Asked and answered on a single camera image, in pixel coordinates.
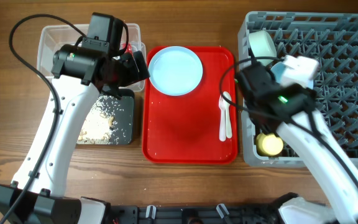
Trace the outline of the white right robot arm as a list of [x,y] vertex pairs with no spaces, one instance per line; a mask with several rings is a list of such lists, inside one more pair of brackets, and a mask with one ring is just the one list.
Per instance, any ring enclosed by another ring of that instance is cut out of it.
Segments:
[[264,134],[274,134],[301,158],[322,188],[338,223],[358,223],[358,168],[315,106],[316,93],[298,83],[281,86],[260,63],[235,75],[243,110]]

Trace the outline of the white plastic fork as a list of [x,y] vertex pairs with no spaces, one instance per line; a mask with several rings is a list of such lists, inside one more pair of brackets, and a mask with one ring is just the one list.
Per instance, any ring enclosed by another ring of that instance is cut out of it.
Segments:
[[226,140],[226,118],[225,118],[225,106],[223,98],[219,96],[219,109],[220,109],[220,124],[219,124],[219,140],[224,142]]

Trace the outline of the green bowl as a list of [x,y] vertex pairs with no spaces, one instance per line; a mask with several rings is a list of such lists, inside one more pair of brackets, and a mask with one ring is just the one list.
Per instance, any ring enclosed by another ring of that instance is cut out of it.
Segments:
[[265,30],[249,34],[250,49],[254,57],[276,57],[277,50],[274,42]]

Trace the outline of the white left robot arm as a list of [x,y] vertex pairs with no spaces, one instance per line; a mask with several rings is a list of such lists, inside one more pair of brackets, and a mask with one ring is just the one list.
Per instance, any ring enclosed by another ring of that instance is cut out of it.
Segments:
[[112,223],[111,204],[65,196],[67,174],[85,119],[99,95],[147,79],[141,51],[129,53],[129,29],[116,17],[93,13],[87,32],[53,56],[50,96],[26,159],[11,183],[0,184],[2,222]]

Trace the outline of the yellow plastic cup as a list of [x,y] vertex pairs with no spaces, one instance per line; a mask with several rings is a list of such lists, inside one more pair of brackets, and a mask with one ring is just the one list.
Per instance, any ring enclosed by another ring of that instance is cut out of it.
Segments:
[[280,137],[274,134],[260,133],[256,137],[255,145],[261,156],[276,156],[283,150],[284,143]]

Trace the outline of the red snack wrapper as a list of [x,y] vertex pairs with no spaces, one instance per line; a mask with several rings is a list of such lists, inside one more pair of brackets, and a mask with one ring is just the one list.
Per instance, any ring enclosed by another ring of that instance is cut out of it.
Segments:
[[132,54],[132,45],[131,44],[127,45],[126,53]]

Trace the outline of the large light blue plate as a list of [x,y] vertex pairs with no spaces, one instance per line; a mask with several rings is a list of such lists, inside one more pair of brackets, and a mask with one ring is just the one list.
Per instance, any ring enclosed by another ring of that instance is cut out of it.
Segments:
[[150,82],[168,96],[182,96],[193,91],[203,77],[201,59],[194,51],[180,46],[159,50],[149,62]]

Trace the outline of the white plastic spoon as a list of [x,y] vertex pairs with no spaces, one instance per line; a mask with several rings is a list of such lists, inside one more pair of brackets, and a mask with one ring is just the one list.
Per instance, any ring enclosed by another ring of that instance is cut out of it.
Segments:
[[230,112],[229,112],[230,104],[226,100],[223,100],[223,103],[224,103],[224,109],[225,109],[226,137],[231,139],[232,138],[232,126],[231,126],[231,118],[230,118]]

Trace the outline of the small light blue bowl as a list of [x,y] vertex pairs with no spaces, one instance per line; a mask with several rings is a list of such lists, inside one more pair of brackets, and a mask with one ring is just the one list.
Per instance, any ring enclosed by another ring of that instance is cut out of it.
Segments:
[[[282,77],[285,74],[286,69],[287,67],[284,65],[283,62],[278,62],[271,67],[270,71],[274,74],[275,81],[277,83],[282,84]],[[313,80],[308,80],[305,77],[295,76],[294,74],[287,76],[285,81],[287,82],[288,79],[293,80],[295,83],[303,84],[304,87],[313,89]]]

